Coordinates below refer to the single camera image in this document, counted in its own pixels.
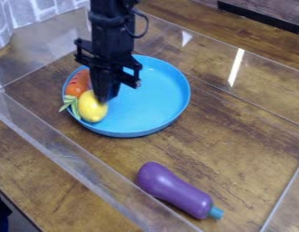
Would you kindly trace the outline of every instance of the yellow lemon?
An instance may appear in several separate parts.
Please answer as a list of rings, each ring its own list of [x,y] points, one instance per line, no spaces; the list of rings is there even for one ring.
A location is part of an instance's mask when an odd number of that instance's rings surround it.
[[[79,112],[84,120],[101,121],[108,113],[108,104],[100,104],[93,91],[83,93],[79,99]]]

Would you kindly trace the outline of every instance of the black cable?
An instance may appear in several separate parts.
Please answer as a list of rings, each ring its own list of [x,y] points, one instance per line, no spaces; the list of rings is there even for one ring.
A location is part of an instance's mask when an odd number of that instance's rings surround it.
[[[145,30],[144,30],[144,32],[143,32],[141,34],[133,34],[133,33],[129,31],[128,26],[124,25],[124,29],[125,29],[125,31],[129,33],[129,35],[131,35],[133,38],[139,39],[139,38],[144,37],[144,35],[147,34],[147,32],[148,32],[148,30],[149,30],[149,19],[148,19],[148,17],[147,17],[141,12],[139,12],[135,8],[132,9],[132,12],[133,12],[135,15],[143,17],[143,18],[145,19],[145,22],[147,22]]]

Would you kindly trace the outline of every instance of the blue plate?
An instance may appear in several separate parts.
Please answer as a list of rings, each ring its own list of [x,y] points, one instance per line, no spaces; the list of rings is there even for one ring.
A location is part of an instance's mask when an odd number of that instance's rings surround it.
[[[104,120],[97,123],[79,121],[93,132],[112,137],[131,138],[160,131],[175,121],[189,102],[188,80],[173,65],[143,55],[135,58],[143,64],[141,87],[135,90],[123,84],[119,96],[108,102]],[[75,70],[65,81],[63,95],[73,75],[83,69],[87,67]]]

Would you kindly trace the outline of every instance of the purple eggplant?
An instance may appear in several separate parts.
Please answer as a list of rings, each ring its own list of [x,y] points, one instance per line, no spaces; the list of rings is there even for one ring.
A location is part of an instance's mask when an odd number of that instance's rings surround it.
[[[215,207],[211,196],[189,185],[157,162],[148,162],[141,167],[136,184],[155,198],[169,202],[197,219],[205,219],[208,216],[220,219],[224,215],[224,211]]]

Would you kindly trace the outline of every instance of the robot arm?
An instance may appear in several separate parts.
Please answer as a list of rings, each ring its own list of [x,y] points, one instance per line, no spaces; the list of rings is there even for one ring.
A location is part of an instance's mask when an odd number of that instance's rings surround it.
[[[135,39],[144,36],[149,21],[133,7],[139,0],[91,0],[92,42],[77,39],[75,60],[89,67],[93,91],[101,103],[117,96],[121,83],[140,86],[141,63],[132,56]],[[147,20],[147,30],[135,35],[136,15]],[[124,72],[133,70],[133,75]]]

